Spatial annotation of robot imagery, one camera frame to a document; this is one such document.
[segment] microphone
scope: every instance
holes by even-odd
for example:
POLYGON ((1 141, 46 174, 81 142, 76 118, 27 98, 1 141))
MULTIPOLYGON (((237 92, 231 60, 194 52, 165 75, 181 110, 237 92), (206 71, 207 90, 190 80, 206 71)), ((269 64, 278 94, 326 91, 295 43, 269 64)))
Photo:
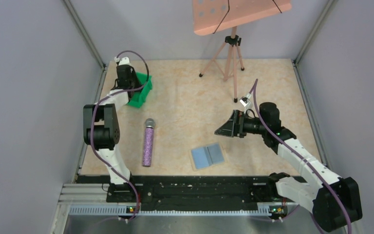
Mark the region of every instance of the microphone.
POLYGON ((154 140, 155 122, 152 118, 146 120, 146 131, 144 134, 143 167, 150 167, 152 160, 152 141, 154 140))

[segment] pink board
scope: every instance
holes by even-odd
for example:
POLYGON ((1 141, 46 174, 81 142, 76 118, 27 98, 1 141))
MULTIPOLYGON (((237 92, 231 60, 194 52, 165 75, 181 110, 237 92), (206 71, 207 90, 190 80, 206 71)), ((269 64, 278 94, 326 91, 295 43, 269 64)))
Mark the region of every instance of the pink board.
MULTIPOLYGON (((279 14, 292 8, 290 0, 230 0, 230 11, 217 32, 279 14)), ((211 34, 228 10, 227 0, 193 0, 194 33, 211 34)))

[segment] wooden tabletop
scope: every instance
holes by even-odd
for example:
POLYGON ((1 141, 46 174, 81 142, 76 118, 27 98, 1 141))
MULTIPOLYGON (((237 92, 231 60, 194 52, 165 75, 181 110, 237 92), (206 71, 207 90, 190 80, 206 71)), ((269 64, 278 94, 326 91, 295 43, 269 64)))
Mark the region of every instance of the wooden tabletop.
MULTIPOLYGON (((297 175, 290 164, 267 148, 261 136, 229 138, 214 135, 234 109, 233 80, 223 82, 215 65, 198 76, 207 60, 147 61, 153 89, 140 108, 124 106, 117 111, 121 131, 121 155, 133 175, 160 176, 264 176, 272 172, 297 175), (154 146, 151 167, 142 166, 144 122, 153 118, 154 146), (194 170, 190 150, 218 142, 225 163, 194 170)), ((238 96, 244 96, 256 78, 258 104, 274 102, 280 110, 282 125, 296 134, 304 147, 319 158, 298 82, 289 59, 245 59, 245 70, 238 67, 238 96)), ((137 72, 145 73, 142 62, 131 62, 137 72)), ((101 96, 113 87, 116 64, 111 62, 101 96)), ((80 172, 82 175, 108 174, 105 165, 87 149, 80 172)))

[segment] tripod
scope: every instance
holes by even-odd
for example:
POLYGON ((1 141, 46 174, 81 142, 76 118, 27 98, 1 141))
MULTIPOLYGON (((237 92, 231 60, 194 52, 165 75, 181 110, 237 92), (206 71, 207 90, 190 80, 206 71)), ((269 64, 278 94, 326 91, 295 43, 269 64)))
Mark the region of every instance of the tripod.
POLYGON ((214 62, 219 68, 219 70, 222 72, 224 76, 223 80, 227 81, 230 77, 232 77, 231 73, 229 73, 229 70, 230 70, 230 60, 231 60, 231 57, 233 57, 234 102, 237 102, 236 50, 239 56, 241 69, 242 71, 244 71, 242 52, 240 51, 240 44, 242 42, 242 38, 236 35, 236 31, 237 31, 237 26, 231 28, 231 35, 225 37, 224 43, 220 46, 217 53, 214 55, 214 57, 208 62, 206 67, 199 74, 199 77, 202 77, 204 75, 204 72, 206 72, 206 70, 209 68, 210 64, 214 62), (230 44, 231 46, 229 46, 228 48, 227 61, 226 61, 226 65, 225 65, 224 72, 223 72, 222 67, 216 61, 216 58, 219 55, 219 53, 223 50, 224 46, 226 46, 226 44, 230 44))

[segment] white wall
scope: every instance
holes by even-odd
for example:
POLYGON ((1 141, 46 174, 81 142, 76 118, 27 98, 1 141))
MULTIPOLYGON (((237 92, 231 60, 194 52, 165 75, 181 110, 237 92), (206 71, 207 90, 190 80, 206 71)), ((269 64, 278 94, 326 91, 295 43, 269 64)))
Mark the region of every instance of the white wall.
MULTIPOLYGON (((243 57, 296 58, 326 2, 293 0, 288 12, 239 26, 243 57)), ((191 0, 72 3, 104 63, 127 49, 147 59, 209 59, 230 34, 230 30, 208 36, 194 34, 191 0)), ((221 58, 226 56, 227 49, 221 58)))
POLYGON ((49 232, 99 75, 61 1, 0 1, 0 234, 49 232))
POLYGON ((300 70, 330 164, 358 182, 374 233, 374 1, 338 1, 300 70))

